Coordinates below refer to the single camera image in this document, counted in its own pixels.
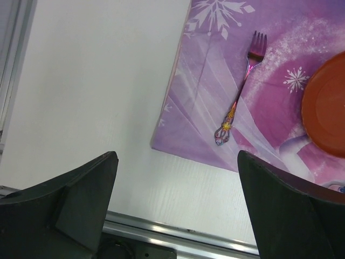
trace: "fork handle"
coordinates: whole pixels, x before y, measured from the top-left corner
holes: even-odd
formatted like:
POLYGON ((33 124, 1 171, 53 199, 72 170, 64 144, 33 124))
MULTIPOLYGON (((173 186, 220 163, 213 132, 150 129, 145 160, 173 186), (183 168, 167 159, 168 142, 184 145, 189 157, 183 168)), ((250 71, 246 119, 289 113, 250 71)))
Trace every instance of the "fork handle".
POLYGON ((230 111, 224 117, 221 127, 215 132, 215 141, 218 146, 227 143, 230 139, 230 129, 232 127, 232 122, 235 116, 236 108, 237 101, 233 103, 230 111))
POLYGON ((253 70, 254 67, 255 67, 255 65, 251 64, 251 62, 248 60, 247 72, 246 72, 246 75, 245 75, 245 77, 241 83, 240 88, 238 89, 238 92, 237 92, 236 97, 235 97, 235 101, 233 102, 229 112, 224 117, 224 120, 223 120, 221 127, 218 130, 216 130, 216 132, 215 132, 215 142, 218 146, 221 146, 222 144, 227 143, 230 139, 230 129, 232 127, 232 123, 233 123, 233 119, 235 116, 235 111, 237 108, 238 100, 239 100, 239 97, 241 96, 241 93, 242 93, 243 87, 247 81, 248 75, 253 70))

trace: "fork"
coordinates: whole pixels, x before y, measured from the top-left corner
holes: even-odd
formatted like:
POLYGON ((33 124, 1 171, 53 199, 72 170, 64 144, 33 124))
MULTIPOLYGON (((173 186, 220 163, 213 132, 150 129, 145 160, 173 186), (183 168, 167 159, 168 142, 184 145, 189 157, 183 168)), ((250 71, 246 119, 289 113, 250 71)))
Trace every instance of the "fork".
POLYGON ((230 106, 230 110, 224 117, 221 127, 215 132, 215 141, 218 146, 228 142, 230 139, 230 129, 232 127, 238 100, 242 93, 244 84, 246 83, 249 73, 264 60, 266 47, 267 47, 267 36, 263 35, 262 33, 257 34, 257 32, 255 31, 253 39, 252 39, 252 43, 250 45, 249 52, 247 55, 247 62, 248 62, 247 72, 244 76, 244 79, 241 83, 240 88, 238 89, 235 101, 233 102, 232 106, 230 106))

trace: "paper placemat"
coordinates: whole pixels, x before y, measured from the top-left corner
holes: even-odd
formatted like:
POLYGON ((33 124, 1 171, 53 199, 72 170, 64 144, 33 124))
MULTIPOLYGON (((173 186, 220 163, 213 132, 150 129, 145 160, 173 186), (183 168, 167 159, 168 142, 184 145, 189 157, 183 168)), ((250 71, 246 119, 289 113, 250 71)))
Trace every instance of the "paper placemat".
POLYGON ((152 148, 237 171, 243 149, 319 185, 345 186, 345 160, 301 122, 308 79, 345 50, 343 0, 192 0, 152 148), (213 138, 243 80, 254 31, 266 57, 246 82, 228 143, 213 138))

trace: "table surface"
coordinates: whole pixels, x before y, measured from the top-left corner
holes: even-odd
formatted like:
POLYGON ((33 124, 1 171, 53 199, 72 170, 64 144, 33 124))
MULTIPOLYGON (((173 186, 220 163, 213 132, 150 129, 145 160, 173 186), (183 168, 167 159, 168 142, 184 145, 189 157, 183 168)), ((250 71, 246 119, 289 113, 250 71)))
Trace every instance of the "table surface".
POLYGON ((109 210, 255 244, 237 173, 149 145, 188 6, 38 1, 0 185, 28 188, 114 150, 109 210))

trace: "snowflake pattern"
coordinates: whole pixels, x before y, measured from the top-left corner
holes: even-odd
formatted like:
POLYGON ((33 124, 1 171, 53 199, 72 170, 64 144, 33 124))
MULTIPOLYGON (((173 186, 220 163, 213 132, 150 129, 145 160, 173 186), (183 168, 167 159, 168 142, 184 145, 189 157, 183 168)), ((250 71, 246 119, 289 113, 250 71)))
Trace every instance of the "snowflake pattern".
POLYGON ((197 9, 197 15, 187 22, 189 31, 200 28, 208 18, 210 23, 209 31, 212 26, 217 24, 217 30, 221 32, 224 39, 227 39, 229 20, 233 20, 237 26, 241 27, 242 23, 235 20, 234 13, 251 13, 255 9, 246 4, 246 2, 231 2, 229 0, 199 0, 193 9, 197 9))
POLYGON ((304 90, 304 86, 307 83, 307 80, 310 78, 306 76, 306 71, 302 71, 302 67, 296 71, 294 68, 293 71, 287 70, 288 75, 285 76, 286 80, 283 84, 288 85, 290 93, 297 90, 304 90))
POLYGON ((158 123, 158 127, 164 127, 165 126, 164 122, 165 120, 160 119, 160 122, 158 123))
POLYGON ((166 111, 166 112, 170 112, 170 109, 172 108, 172 106, 170 106, 169 104, 165 104, 165 106, 164 106, 164 110, 166 111))
POLYGON ((189 39, 191 36, 194 36, 193 32, 185 32, 184 35, 186 35, 189 39))

